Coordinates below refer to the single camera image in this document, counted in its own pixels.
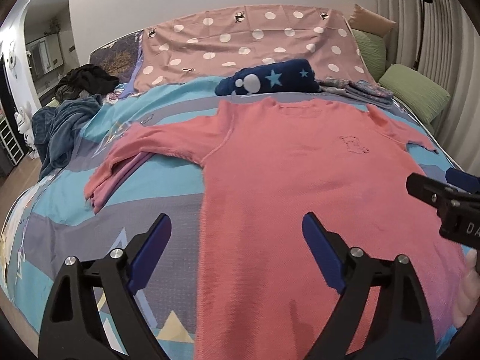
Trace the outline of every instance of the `pink polka dot blanket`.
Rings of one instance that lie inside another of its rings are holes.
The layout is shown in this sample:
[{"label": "pink polka dot blanket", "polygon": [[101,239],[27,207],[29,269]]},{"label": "pink polka dot blanket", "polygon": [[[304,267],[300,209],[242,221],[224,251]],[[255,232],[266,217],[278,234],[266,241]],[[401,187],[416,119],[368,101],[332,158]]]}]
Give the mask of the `pink polka dot blanket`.
[{"label": "pink polka dot blanket", "polygon": [[142,34],[138,92],[243,68],[308,60],[316,79],[374,83],[342,13],[297,5],[216,9],[148,27]]}]

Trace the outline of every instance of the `metal screw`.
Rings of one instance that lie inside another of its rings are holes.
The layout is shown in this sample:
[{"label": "metal screw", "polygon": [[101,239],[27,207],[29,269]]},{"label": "metal screw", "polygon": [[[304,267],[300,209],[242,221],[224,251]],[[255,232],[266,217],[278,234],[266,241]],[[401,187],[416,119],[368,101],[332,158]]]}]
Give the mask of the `metal screw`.
[{"label": "metal screw", "polygon": [[120,258],[121,256],[123,256],[123,250],[122,249],[114,249],[110,252],[110,257],[112,259],[118,259]]},{"label": "metal screw", "polygon": [[353,257],[361,257],[363,256],[363,250],[360,249],[359,247],[352,247],[352,249],[350,249],[350,254]]},{"label": "metal screw", "polygon": [[77,259],[73,256],[67,257],[65,259],[65,265],[72,266],[73,264],[75,264],[76,261],[77,261]]},{"label": "metal screw", "polygon": [[410,259],[409,259],[408,256],[405,256],[405,254],[400,254],[399,257],[398,257],[398,261],[401,264],[408,264],[410,262]]}]

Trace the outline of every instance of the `bed sheet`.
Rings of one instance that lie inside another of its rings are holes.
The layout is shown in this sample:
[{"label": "bed sheet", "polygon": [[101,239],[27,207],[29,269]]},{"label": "bed sheet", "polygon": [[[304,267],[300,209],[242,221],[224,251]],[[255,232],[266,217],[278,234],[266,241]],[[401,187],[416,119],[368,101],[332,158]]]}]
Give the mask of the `bed sheet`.
[{"label": "bed sheet", "polygon": [[[366,110],[364,103],[333,94],[276,93],[215,96],[222,77],[199,78],[183,85],[155,87],[139,97],[105,104],[82,129],[70,164],[45,183],[35,186],[17,204],[7,226],[11,253],[0,279],[10,301],[38,332],[52,280],[66,256],[96,259],[148,230],[161,212],[172,220],[172,237],[148,286],[137,302],[148,325],[172,358],[193,358],[196,329],[196,276],[198,263],[198,212],[203,181],[200,168],[182,159],[153,156],[114,193],[105,208],[94,215],[83,198],[83,186],[102,162],[112,143],[129,125],[179,122],[213,115],[219,100],[249,103],[273,96],[279,102],[320,97],[342,101]],[[428,135],[408,111],[395,106],[384,112]],[[452,163],[440,151],[431,153],[411,145],[409,152],[425,173],[445,182]],[[113,348],[123,351],[101,290],[95,292],[105,331]]]}]

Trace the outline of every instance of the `light blue star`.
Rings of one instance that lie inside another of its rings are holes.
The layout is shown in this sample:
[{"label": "light blue star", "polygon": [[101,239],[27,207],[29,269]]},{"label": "light blue star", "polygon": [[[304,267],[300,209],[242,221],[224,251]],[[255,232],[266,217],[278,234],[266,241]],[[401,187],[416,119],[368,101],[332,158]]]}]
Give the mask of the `light blue star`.
[{"label": "light blue star", "polygon": [[279,78],[280,78],[281,75],[282,75],[282,73],[275,74],[275,72],[272,69],[272,71],[270,73],[270,76],[265,76],[266,79],[270,80],[270,87],[271,88],[273,88],[274,85],[282,86],[281,82],[279,81]]}]

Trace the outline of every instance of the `orange pillow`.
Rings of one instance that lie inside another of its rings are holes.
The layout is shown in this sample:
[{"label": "orange pillow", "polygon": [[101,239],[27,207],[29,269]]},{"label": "orange pillow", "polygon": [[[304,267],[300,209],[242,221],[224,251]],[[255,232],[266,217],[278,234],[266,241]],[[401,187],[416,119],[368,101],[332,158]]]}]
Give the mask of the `orange pillow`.
[{"label": "orange pillow", "polygon": [[351,28],[384,37],[397,22],[380,16],[355,4],[355,10],[349,18]]}]

